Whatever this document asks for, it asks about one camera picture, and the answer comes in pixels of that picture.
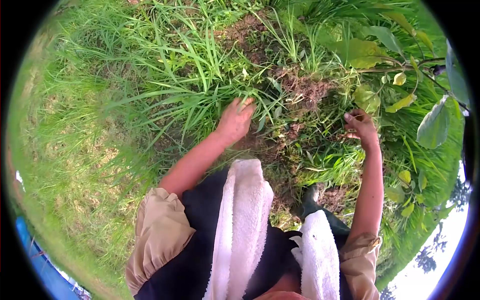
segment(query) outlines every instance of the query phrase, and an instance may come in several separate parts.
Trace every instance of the sleeve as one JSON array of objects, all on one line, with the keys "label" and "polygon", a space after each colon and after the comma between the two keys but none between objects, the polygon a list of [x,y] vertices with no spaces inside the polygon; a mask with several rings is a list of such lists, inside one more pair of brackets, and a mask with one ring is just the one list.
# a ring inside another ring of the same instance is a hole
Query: sleeve
[{"label": "sleeve", "polygon": [[363,233],[339,252],[340,270],[354,300],[378,300],[380,297],[375,286],[375,268],[381,245],[381,237]]},{"label": "sleeve", "polygon": [[125,270],[132,295],[185,248],[194,232],[176,194],[162,188],[148,192],[138,208],[135,247]]}]

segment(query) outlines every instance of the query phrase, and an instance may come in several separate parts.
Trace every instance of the blue tarp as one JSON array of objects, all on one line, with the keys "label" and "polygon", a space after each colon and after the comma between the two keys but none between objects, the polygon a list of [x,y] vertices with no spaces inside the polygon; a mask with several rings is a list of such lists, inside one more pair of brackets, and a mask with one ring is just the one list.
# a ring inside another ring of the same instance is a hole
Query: blue tarp
[{"label": "blue tarp", "polygon": [[38,276],[53,298],[59,300],[78,300],[74,286],[68,282],[43,255],[40,247],[35,241],[32,243],[32,237],[28,233],[27,225],[23,217],[18,217],[15,221],[17,231],[24,246],[25,252],[36,270]]}]

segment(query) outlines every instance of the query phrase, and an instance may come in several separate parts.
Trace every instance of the sky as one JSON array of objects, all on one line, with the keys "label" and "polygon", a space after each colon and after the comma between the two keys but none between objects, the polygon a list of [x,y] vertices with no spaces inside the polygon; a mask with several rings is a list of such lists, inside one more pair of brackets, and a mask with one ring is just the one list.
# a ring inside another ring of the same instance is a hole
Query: sky
[{"label": "sky", "polygon": [[[461,180],[464,181],[463,165],[460,164],[460,166],[459,176]],[[394,285],[397,287],[397,289],[393,291],[393,295],[397,300],[424,300],[428,298],[453,257],[467,221],[467,212],[468,205],[464,207],[463,212],[457,212],[453,209],[448,217],[443,220],[442,235],[445,235],[445,238],[442,240],[448,242],[445,246],[445,252],[438,250],[433,254],[433,259],[437,262],[437,267],[434,271],[425,274],[422,268],[416,267],[417,263],[414,258],[405,269],[398,273],[392,282],[390,282],[389,287]],[[425,246],[433,245],[433,238],[439,230],[437,226],[420,250]]]}]

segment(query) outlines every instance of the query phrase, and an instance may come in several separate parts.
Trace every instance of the black boot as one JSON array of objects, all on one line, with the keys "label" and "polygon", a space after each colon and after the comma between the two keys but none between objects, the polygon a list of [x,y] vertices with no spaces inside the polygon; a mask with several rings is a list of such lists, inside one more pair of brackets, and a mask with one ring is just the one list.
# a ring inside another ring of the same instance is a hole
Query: black boot
[{"label": "black boot", "polygon": [[300,220],[305,222],[305,218],[318,210],[323,210],[328,223],[330,224],[330,228],[332,229],[332,233],[334,235],[348,235],[350,232],[350,228],[348,228],[345,223],[343,223],[339,218],[337,218],[334,214],[326,210],[325,208],[318,205],[318,197],[320,196],[320,187],[318,184],[312,184],[311,186],[307,187],[307,190],[303,194],[301,198],[301,204],[293,207],[290,210],[290,213],[294,216],[300,218]]}]

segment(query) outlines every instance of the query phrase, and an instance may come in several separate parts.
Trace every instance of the ground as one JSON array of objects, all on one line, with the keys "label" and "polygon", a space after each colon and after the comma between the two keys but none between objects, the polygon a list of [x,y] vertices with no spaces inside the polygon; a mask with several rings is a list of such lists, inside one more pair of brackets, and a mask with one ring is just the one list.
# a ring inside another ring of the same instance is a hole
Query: ground
[{"label": "ground", "polygon": [[[437,149],[418,146],[418,125],[440,89],[424,80],[414,104],[385,113],[406,92],[382,85],[382,74],[355,72],[323,44],[342,38],[345,20],[355,32],[368,19],[352,17],[358,8],[343,1],[324,4],[337,12],[289,18],[280,1],[274,8],[244,0],[63,2],[24,62],[8,132],[12,169],[24,179],[25,192],[17,189],[21,214],[55,264],[98,298],[130,298],[124,267],[140,201],[214,130],[223,108],[238,96],[257,101],[250,131],[208,173],[236,158],[256,157],[275,194],[272,225],[299,228],[290,209],[311,184],[321,187],[319,204],[350,225],[365,153],[345,136],[343,113],[357,107],[355,89],[369,84],[382,99],[372,116],[382,141],[385,187],[397,186],[402,170],[412,180],[424,170],[429,182],[424,203],[414,201],[410,217],[401,215],[403,203],[385,198],[377,265],[382,289],[447,214],[463,123],[451,118],[448,139]],[[399,5],[402,13],[410,9]],[[407,14],[413,24],[416,15]],[[312,25],[318,16],[326,18],[319,20],[321,30]],[[410,41],[390,20],[382,25]],[[414,72],[408,75],[405,86],[413,88]]]}]

